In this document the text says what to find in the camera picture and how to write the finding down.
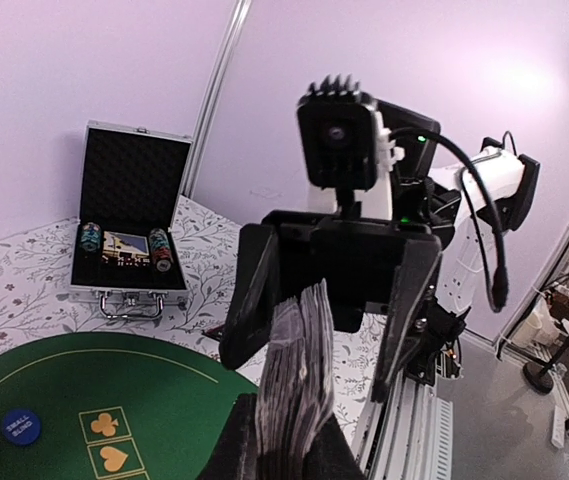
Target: black stand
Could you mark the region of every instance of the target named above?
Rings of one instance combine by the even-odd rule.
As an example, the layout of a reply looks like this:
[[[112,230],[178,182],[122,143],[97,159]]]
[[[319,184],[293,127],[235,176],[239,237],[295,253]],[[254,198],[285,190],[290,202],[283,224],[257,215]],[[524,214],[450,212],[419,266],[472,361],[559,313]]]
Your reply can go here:
[[[523,372],[524,377],[528,383],[542,395],[548,395],[553,390],[555,382],[549,371],[555,366],[559,359],[564,355],[564,352],[569,349],[569,336],[566,337],[564,343],[559,348],[555,355],[551,359],[543,364],[538,364],[536,362],[528,362],[524,365]]]

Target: heart symbol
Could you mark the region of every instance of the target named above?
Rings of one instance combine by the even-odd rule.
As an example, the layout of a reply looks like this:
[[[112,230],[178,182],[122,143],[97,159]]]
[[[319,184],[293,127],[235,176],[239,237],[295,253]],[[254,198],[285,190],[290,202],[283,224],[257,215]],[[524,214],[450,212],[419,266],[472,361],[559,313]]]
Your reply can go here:
[[[97,420],[91,422],[91,430],[93,433],[101,433],[105,437],[112,437],[117,432],[115,427],[119,427],[117,419],[113,420],[108,413],[100,413]]]
[[[124,462],[128,458],[128,454],[119,451],[117,448],[104,447],[100,450],[100,457],[104,461],[104,468],[107,472],[118,472],[123,466]]]

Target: floral tablecloth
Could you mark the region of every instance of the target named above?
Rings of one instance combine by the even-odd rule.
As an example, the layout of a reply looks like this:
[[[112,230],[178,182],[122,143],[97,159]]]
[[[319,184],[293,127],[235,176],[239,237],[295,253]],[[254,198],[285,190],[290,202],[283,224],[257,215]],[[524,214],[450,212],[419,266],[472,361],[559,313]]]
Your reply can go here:
[[[202,330],[224,321],[233,293],[239,226],[185,197],[173,238],[190,292],[186,311],[167,307],[152,322],[107,320],[97,304],[69,302],[76,220],[0,241],[0,354],[37,340],[79,331],[115,331],[173,342],[218,359]],[[366,401],[383,324],[367,315],[356,334],[336,333],[335,414],[348,439]],[[264,350],[240,373],[259,384]]]

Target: green poker mat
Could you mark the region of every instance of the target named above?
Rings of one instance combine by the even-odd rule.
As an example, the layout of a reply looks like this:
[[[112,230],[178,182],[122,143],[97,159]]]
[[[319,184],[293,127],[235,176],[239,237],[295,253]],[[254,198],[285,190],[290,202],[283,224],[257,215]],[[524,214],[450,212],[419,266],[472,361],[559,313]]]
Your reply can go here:
[[[0,355],[0,480],[194,479],[233,403],[257,388],[214,360],[160,340],[75,333]],[[9,443],[6,412],[42,422]]]

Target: white wall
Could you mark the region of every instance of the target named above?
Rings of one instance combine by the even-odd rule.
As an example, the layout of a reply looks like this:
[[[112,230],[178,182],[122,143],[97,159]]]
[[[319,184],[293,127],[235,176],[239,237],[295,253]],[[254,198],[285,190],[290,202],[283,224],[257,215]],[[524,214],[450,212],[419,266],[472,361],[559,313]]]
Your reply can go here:
[[[0,1],[0,238],[77,215],[89,119],[193,133],[234,3]]]
[[[256,0],[195,200],[242,223],[304,208],[295,106],[328,73],[353,73],[365,91],[432,116],[469,153],[510,129],[542,163],[530,218],[507,239],[509,305],[493,315],[480,291],[469,317],[494,338],[569,221],[569,0]],[[436,165],[450,162],[438,154]]]

